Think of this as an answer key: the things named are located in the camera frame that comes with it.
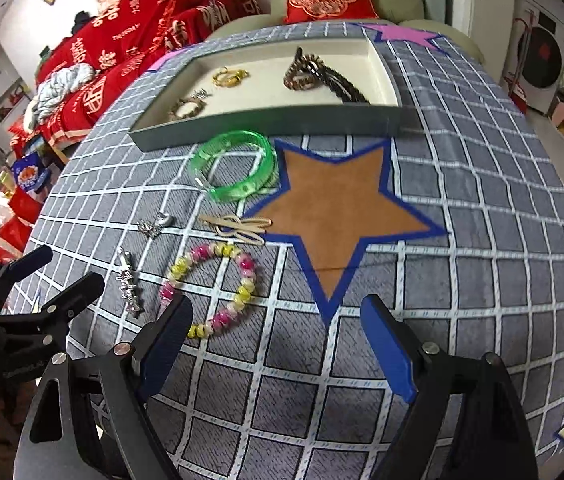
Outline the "silver rhinestone hair clip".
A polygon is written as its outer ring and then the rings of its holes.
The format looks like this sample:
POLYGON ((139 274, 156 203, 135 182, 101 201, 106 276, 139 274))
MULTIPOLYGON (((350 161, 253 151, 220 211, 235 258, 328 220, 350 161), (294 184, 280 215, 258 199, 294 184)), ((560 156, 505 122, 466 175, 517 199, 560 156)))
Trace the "silver rhinestone hair clip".
POLYGON ((140 303, 140 297, 137 293, 132 256, 127 250, 119 248, 118 258, 120 262, 120 273, 118 276, 119 290, 121 292, 124 307, 125 310, 133 316, 133 318, 138 318, 144 309, 140 303))

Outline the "beige hair clip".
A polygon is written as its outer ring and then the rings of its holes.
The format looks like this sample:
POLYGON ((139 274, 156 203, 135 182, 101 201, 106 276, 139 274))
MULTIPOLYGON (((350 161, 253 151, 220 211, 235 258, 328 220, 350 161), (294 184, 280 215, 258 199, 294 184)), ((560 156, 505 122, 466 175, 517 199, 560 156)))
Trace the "beige hair clip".
POLYGON ((223 238, 234 238, 239 243, 263 246, 263 236, 273 222, 268 218, 239 218, 235 214, 227 214, 222 217, 212 217, 208 214, 200 214, 197 219, 215 231, 223 238))

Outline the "green translucent bangle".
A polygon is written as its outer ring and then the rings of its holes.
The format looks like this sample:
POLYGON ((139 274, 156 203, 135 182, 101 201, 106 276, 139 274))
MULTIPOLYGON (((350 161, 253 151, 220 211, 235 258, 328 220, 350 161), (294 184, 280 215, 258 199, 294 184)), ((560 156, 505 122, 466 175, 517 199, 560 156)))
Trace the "green translucent bangle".
POLYGON ((201 145, 194 154, 189 173, 195 183, 208 196, 218 203, 232 203, 243 200, 261 190, 271 179, 276 166, 276 156, 269 140, 260 133, 248 130, 234 130, 214 136, 201 145), (248 145, 259 148, 263 153, 256 170, 242 181, 227 186, 212 186, 207 178, 206 169, 220 155, 230 148, 248 145))

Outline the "black claw hair clip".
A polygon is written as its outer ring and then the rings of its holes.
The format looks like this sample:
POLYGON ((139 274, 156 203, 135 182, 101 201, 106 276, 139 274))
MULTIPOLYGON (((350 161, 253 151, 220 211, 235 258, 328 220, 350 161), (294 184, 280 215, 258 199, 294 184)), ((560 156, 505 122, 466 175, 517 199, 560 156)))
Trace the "black claw hair clip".
POLYGON ((296 50, 284 82, 288 89, 294 91, 324 86, 343 103, 369 104, 369 100, 349 79, 327 66, 318 55, 303 52, 301 47, 296 50))

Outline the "cream jewelry tray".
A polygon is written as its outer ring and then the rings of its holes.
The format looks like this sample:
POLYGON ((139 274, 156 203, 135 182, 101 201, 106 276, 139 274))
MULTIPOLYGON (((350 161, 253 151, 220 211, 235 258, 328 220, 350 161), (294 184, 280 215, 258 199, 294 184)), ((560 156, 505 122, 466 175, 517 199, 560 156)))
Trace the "cream jewelry tray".
POLYGON ((143 152, 203 143, 220 133, 263 136, 399 136, 407 112, 396 77, 367 38, 292 39, 189 53, 158 70, 157 94, 130 127, 143 152), (343 103, 324 86, 289 90, 298 47, 349 79, 369 104, 343 103))

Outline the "blue snack box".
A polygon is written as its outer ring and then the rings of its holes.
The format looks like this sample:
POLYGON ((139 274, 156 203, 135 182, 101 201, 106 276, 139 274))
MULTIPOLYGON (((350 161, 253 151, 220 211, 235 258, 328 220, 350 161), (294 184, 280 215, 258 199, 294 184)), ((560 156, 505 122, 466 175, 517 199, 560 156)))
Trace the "blue snack box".
POLYGON ((39 193, 50 185, 50 169, 42 162, 38 153, 31 153, 12 164, 16 185, 24 192, 39 193))

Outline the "grey checked tablecloth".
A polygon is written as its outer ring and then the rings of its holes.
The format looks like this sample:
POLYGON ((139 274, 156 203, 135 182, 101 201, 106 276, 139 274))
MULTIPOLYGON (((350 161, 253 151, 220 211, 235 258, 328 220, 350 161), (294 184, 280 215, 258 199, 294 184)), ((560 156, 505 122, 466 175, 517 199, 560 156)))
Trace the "grey checked tablecloth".
MULTIPOLYGON (((173 58, 318 38, 372 39, 373 32, 340 23, 276 26, 173 58)), ((359 306, 370 294, 444 350, 499 353, 538 460, 558 450, 564 185, 524 116, 451 40, 375 46, 407 112, 391 144, 387 188, 445 234, 367 248, 331 324, 321 320, 294 247, 255 248, 257 297, 246 315, 219 336, 189 341, 147 403, 186 479, 370 477, 405 412, 363 335, 359 306)), ((171 264, 211 240, 197 217, 217 205, 187 171, 193 148, 144 153, 129 135, 157 94, 158 70, 134 82, 73 155, 29 242, 52 247, 53 260, 9 298, 13 311, 28 312, 88 271, 103 275, 104 295, 71 324, 75 358, 133 338, 156 313, 171 264), (159 211, 173 222, 150 240, 137 225, 159 211), (144 309, 138 318, 119 290, 119 248, 132 256, 144 309)))

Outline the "grey white knotted cloth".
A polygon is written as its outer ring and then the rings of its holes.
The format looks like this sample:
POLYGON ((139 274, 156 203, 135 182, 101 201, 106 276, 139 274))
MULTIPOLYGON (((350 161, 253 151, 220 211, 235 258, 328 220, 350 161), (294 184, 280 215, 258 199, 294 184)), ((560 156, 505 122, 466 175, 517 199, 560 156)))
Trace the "grey white knotted cloth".
POLYGON ((26 133, 45 122, 69 94, 77 92, 94 79, 96 70, 88 63, 78 63, 51 73, 38 85, 36 95, 28 104, 22 118, 26 133))

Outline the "red wedding bedspread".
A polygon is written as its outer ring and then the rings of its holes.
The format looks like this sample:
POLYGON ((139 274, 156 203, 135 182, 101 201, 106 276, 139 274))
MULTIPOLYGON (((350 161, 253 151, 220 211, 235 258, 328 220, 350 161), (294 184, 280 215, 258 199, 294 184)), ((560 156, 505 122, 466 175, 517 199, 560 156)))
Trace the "red wedding bedspread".
POLYGON ((61 148, 81 142, 124 90, 163 55, 198 44, 221 26, 260 12, 257 0, 116 0, 61 40, 35 73, 38 87, 56 74, 50 98, 35 96, 8 131, 22 154, 39 134, 61 148))

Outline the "white washing machine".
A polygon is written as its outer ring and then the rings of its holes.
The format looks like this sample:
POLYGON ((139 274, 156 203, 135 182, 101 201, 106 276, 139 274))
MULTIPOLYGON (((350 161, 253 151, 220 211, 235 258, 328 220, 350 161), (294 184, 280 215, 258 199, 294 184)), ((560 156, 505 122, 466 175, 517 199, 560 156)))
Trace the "white washing machine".
POLYGON ((501 82, 538 113, 549 110, 564 70, 564 6, 558 0, 515 0, 501 82))

